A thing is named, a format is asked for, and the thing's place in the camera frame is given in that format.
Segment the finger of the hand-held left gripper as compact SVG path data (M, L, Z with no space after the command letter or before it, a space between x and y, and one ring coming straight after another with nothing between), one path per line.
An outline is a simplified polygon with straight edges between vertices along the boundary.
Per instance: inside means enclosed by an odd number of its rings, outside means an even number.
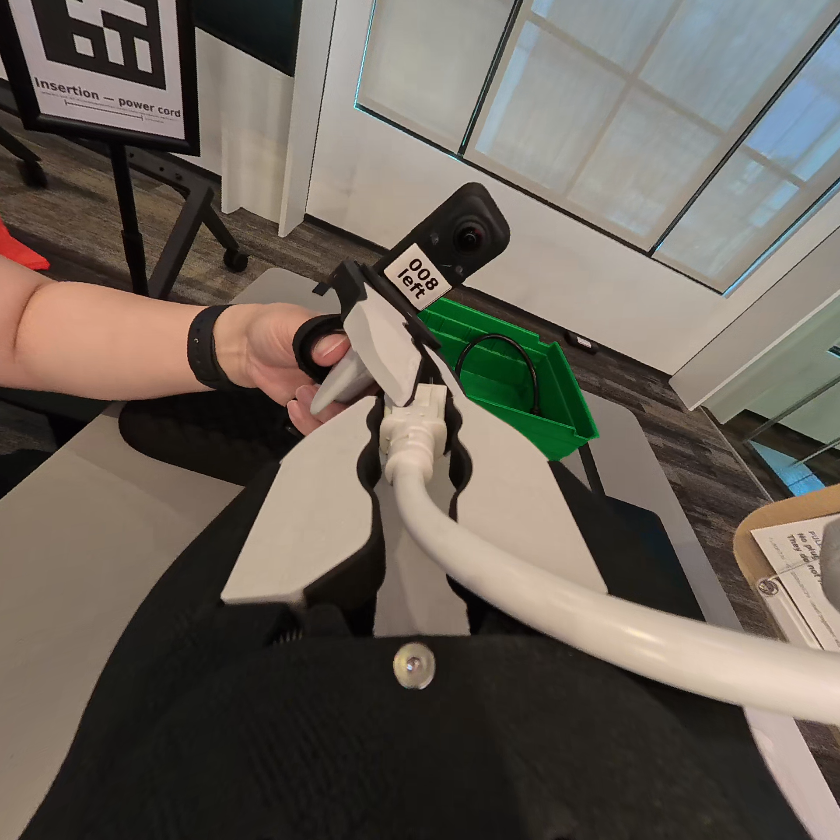
M367 290L364 297L344 291L343 327L366 369L343 389L343 403L375 383L392 404L409 404L423 362L418 346L433 341L415 307L402 296L392 300L376 290Z
M423 346L423 383L445 385L453 397L463 395L463 387L453 367L440 349Z

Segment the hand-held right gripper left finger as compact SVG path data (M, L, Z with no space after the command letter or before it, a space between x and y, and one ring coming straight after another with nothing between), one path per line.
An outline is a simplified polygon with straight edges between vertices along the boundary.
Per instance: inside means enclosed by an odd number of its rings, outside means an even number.
M384 403L366 396L285 458L222 590L227 605L362 607L385 577L375 489Z

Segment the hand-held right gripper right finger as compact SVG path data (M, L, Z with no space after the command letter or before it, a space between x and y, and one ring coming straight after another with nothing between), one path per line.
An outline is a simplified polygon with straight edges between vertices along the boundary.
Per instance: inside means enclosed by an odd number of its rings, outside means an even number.
M449 515L488 543L593 592L606 591L549 461L514 427L453 394Z

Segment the white power plug with cable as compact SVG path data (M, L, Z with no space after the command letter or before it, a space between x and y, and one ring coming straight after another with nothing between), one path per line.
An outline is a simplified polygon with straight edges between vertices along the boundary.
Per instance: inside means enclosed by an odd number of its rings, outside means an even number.
M415 543L446 573L520 623L612 665L735 706L838 725L838 654L698 622L588 590L452 521L426 485L446 439L443 385L421 385L381 425L385 477Z

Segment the green plastic crate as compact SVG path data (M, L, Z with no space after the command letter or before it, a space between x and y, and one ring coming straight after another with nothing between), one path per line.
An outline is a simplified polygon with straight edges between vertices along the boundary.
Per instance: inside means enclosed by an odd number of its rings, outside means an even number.
M548 460L562 460L598 437L557 343L446 298L418 316L468 398L516 428Z

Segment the person's left hand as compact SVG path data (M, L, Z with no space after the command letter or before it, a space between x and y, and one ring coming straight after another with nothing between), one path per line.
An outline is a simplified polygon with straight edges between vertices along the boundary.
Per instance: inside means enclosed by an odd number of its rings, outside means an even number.
M299 369L292 343L299 328L316 316L289 303L235 305L218 317L213 331L217 361L227 378L285 406L291 424L304 435L349 407L333 402L311 412L319 386Z

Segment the black wristband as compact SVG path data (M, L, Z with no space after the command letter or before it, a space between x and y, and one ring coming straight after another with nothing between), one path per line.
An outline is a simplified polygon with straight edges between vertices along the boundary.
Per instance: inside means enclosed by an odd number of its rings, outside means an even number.
M218 361L214 328L230 305L202 309L192 320L186 339L187 362L200 385L217 392L242 392L245 388L232 382Z

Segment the large frosted window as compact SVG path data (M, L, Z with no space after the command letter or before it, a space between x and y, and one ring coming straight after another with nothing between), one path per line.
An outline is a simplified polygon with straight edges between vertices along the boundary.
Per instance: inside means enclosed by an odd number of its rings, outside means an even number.
M355 106L721 294L838 195L838 2L373 2Z

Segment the cardboard backing board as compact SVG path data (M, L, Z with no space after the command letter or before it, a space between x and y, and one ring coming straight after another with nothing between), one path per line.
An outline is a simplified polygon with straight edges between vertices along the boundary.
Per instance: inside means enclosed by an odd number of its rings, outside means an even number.
M736 530L733 540L733 552L738 567L750 588L759 596L765 611L771 615L779 634L790 643L791 641L783 634L782 626L774 618L760 593L760 580L769 575L772 570L769 562L763 557L757 543L754 541L751 532L754 529L838 514L838 500L838 486L831 486L823 490L810 492L801 497L776 501L748 515Z

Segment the dark teal panel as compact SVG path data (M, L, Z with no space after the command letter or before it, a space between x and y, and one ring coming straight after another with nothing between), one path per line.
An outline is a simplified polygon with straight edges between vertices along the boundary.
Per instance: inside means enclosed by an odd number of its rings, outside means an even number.
M197 28L293 77L302 1L193 1Z

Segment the printed instruction poster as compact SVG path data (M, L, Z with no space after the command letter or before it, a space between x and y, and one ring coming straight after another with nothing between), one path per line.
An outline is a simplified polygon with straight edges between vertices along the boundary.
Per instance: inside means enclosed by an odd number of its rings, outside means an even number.
M839 613L823 589L821 554L825 531L838 548L838 514L757 528L751 535L771 573L759 592L792 644L838 653Z

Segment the interior glass partition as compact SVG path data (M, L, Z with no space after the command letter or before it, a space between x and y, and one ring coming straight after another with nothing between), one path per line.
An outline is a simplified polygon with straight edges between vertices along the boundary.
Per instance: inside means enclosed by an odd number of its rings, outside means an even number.
M838 485L838 377L835 297L703 402L772 500Z

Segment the framed printed sign on stand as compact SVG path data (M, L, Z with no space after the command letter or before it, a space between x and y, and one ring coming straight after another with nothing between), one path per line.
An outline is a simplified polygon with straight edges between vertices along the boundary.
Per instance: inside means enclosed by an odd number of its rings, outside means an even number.
M249 258L214 210L217 189L165 153L201 150L192 2L2 1L2 62L27 130L106 148L132 289L166 298L200 227L239 273ZM131 170L183 206L151 276Z

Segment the orange traffic cone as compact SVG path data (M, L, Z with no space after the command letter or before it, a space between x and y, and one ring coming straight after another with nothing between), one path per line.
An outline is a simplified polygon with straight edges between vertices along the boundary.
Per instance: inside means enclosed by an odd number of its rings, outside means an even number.
M29 270L45 271L50 268L47 258L12 236L3 220L0 222L0 234L2 257Z

